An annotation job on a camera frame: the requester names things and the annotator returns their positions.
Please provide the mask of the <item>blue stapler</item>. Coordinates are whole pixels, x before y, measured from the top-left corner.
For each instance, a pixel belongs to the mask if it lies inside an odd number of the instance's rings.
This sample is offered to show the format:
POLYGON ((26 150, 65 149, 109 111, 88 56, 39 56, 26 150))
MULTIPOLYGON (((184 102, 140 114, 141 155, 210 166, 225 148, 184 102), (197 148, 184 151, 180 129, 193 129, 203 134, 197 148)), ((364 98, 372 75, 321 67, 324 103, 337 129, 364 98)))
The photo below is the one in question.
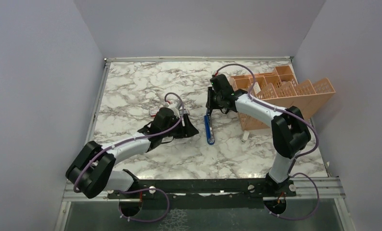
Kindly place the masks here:
POLYGON ((213 132, 213 128, 212 128, 211 116, 209 114, 206 114, 204 116, 204 125, 205 125, 205 133, 206 133, 207 143, 209 145, 214 145, 215 137, 214 137, 214 132, 213 132))

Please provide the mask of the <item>red white staple box sleeve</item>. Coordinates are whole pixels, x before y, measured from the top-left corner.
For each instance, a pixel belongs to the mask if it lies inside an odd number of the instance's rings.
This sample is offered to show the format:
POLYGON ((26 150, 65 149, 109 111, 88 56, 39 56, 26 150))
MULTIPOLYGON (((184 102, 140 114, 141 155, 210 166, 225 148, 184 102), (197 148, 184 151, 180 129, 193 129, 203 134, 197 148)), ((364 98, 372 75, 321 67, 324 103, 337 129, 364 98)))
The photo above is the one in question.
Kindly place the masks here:
POLYGON ((157 115, 157 113, 159 112, 159 108, 152 108, 152 109, 150 109, 150 116, 151 117, 155 117, 156 115, 157 115))

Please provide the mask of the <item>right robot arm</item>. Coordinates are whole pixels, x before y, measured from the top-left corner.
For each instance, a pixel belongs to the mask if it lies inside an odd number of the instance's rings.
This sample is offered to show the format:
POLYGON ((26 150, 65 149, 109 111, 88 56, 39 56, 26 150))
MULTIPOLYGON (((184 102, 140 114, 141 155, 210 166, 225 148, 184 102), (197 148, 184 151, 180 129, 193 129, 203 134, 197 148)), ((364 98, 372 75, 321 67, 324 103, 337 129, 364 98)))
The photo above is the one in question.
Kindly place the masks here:
POLYGON ((234 90, 223 74, 212 76, 210 83, 206 103, 208 113, 222 109, 233 111, 253 117, 271 128, 277 154, 264 185, 269 195, 278 195, 288 182, 295 155, 311 139, 300 109, 278 107, 252 97, 245 90, 234 90))

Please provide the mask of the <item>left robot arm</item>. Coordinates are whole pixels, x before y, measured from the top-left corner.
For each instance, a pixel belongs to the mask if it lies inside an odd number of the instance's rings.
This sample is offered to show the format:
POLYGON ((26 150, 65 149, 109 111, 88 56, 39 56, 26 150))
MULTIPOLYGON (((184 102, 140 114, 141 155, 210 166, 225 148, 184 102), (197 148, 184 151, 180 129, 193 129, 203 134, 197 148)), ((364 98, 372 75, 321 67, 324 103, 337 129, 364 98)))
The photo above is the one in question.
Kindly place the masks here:
POLYGON ((135 176, 128 171, 114 171, 116 164, 138 154, 145 154, 163 144, 163 139, 190 138, 199 134, 191 123, 187 113, 177 115, 178 111, 160 108, 153 118, 132 137, 109 145, 87 142, 65 176, 73 183, 74 191, 83 193, 88 199, 99 195, 102 191, 118 190, 125 197, 133 197, 138 193, 135 176))

